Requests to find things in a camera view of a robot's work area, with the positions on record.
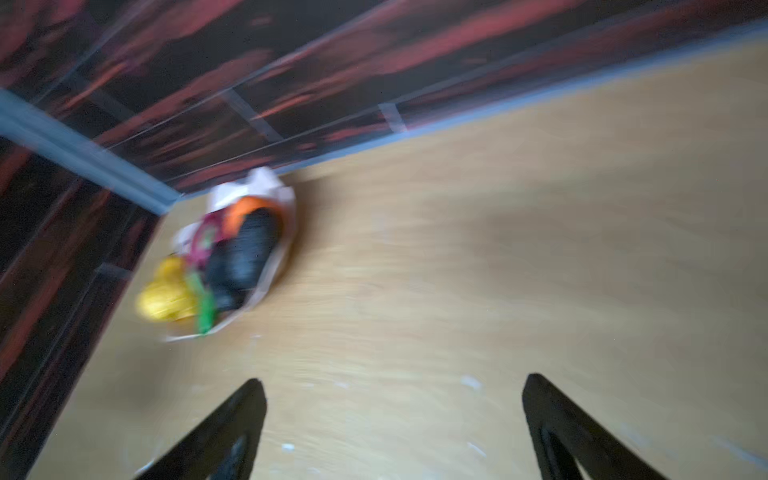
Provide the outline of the dark avocado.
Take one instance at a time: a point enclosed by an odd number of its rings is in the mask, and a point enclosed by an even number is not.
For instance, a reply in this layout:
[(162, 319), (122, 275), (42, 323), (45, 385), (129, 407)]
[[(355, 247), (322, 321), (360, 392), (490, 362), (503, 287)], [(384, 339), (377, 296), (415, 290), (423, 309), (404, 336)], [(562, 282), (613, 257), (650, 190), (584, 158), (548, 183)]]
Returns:
[(238, 290), (256, 287), (272, 251), (282, 236), (282, 220), (276, 210), (256, 209), (243, 217), (236, 236), (227, 245), (226, 272)]
[(213, 294), (218, 312), (235, 311), (242, 307), (245, 295), (230, 282), (224, 250), (212, 251), (205, 266), (204, 282)]

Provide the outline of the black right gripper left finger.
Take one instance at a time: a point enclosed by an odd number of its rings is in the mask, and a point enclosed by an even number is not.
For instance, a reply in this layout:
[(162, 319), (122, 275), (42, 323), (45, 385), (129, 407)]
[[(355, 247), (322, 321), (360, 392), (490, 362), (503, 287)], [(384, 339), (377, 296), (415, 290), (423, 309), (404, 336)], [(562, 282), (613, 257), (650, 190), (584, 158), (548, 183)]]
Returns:
[(139, 479), (248, 479), (267, 414), (263, 384), (243, 383)]

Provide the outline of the orange fruit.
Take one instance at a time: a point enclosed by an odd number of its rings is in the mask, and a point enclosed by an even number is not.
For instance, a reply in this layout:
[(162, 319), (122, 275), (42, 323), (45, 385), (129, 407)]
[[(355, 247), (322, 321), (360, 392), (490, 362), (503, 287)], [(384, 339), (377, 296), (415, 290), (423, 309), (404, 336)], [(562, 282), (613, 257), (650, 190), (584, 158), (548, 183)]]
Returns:
[(259, 196), (243, 196), (225, 209), (223, 221), (224, 237), (229, 239), (237, 235), (245, 217), (259, 209), (266, 209), (282, 220), (282, 209), (273, 199)]

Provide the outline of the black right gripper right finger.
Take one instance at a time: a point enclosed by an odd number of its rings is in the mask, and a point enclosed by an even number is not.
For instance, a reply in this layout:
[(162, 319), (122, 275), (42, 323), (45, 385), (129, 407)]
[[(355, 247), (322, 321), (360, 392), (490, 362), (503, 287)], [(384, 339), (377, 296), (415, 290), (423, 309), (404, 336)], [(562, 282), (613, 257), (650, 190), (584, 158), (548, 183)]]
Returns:
[(545, 376), (527, 377), (522, 403), (542, 478), (663, 477)]

